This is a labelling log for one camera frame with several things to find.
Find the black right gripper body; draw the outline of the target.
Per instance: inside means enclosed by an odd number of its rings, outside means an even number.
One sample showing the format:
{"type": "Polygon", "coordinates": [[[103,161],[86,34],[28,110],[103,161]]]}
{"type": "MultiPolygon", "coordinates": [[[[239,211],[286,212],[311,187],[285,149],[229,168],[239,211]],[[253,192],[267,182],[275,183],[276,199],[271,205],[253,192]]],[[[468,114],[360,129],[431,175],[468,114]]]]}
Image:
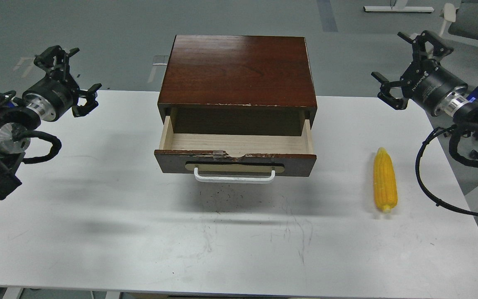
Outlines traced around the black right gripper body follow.
{"type": "Polygon", "coordinates": [[[467,90],[467,83],[442,67],[436,59],[425,59],[419,64],[412,62],[400,80],[408,83],[402,87],[403,96],[433,117],[442,114],[443,100],[450,93],[463,95],[467,90]]]}

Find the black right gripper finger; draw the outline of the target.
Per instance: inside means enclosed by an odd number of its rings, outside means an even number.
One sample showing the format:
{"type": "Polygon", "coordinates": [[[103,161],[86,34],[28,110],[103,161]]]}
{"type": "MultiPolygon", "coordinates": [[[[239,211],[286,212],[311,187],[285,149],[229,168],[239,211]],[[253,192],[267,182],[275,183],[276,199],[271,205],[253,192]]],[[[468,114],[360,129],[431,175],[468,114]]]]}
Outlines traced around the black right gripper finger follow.
{"type": "Polygon", "coordinates": [[[405,97],[394,97],[391,94],[391,89],[410,85],[409,79],[400,78],[400,80],[397,81],[389,81],[385,76],[376,71],[371,72],[371,76],[380,83],[380,91],[377,94],[377,97],[380,100],[388,104],[394,110],[405,110],[407,108],[408,99],[405,97]]]}
{"type": "Polygon", "coordinates": [[[413,38],[403,32],[398,32],[397,36],[411,45],[412,61],[410,66],[413,67],[440,66],[440,61],[454,51],[454,48],[446,45],[440,36],[428,30],[413,38]]]}

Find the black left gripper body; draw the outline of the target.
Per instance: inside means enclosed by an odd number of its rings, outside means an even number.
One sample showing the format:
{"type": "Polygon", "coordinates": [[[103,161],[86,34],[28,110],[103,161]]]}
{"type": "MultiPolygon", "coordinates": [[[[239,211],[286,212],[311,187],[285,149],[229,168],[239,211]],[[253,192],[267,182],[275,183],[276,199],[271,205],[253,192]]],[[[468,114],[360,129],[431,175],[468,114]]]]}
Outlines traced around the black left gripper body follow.
{"type": "Polygon", "coordinates": [[[25,107],[34,110],[41,120],[57,121],[70,110],[78,98],[78,84],[75,80],[57,81],[42,78],[22,94],[25,107]]]}

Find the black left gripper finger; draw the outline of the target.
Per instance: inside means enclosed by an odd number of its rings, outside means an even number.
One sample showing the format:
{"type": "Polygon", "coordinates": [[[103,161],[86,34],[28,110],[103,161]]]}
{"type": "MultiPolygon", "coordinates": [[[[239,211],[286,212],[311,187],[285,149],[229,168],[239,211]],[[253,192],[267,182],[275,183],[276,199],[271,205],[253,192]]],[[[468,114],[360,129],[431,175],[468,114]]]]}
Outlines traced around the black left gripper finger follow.
{"type": "Polygon", "coordinates": [[[45,77],[60,83],[68,83],[71,76],[69,58],[79,51],[79,48],[74,48],[66,52],[59,45],[51,46],[41,54],[35,55],[34,66],[43,70],[45,77]]]}
{"type": "Polygon", "coordinates": [[[99,106],[99,103],[97,102],[96,98],[98,96],[97,91],[101,87],[102,87],[101,83],[96,83],[96,84],[92,85],[87,90],[82,90],[80,88],[77,88],[74,91],[73,104],[71,106],[71,110],[72,110],[72,114],[75,118],[85,117],[92,110],[94,110],[95,108],[97,108],[99,106]],[[80,99],[84,99],[85,104],[79,105],[78,101],[80,99]]]}

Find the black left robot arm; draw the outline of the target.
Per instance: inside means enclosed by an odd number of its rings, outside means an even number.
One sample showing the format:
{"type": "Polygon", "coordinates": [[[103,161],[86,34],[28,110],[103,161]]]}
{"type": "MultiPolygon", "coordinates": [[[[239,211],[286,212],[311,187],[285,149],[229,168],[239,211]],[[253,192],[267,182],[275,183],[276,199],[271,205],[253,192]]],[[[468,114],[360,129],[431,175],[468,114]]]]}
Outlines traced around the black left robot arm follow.
{"type": "Polygon", "coordinates": [[[61,150],[59,138],[38,130],[42,122],[57,121],[68,110],[84,117],[97,108],[101,84],[81,89],[70,73],[69,60],[78,51],[48,47],[33,60],[45,72],[42,79],[21,97],[14,90],[0,93],[0,201],[21,185],[16,176],[21,164],[49,161],[61,150]]]}

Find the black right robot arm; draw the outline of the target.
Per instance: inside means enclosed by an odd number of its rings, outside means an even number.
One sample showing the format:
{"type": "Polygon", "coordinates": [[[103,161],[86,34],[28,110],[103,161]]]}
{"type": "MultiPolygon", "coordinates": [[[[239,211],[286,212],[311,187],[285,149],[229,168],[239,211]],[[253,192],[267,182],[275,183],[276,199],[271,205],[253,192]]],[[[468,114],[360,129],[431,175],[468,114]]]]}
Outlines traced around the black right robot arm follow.
{"type": "Polygon", "coordinates": [[[434,32],[415,37],[397,34],[412,48],[412,61],[396,81],[372,72],[379,81],[377,97],[395,110],[406,109],[412,100],[433,117],[446,114],[453,119],[449,154],[457,162],[478,168],[478,86],[469,91],[467,83],[446,70],[440,61],[453,53],[434,32]]]}

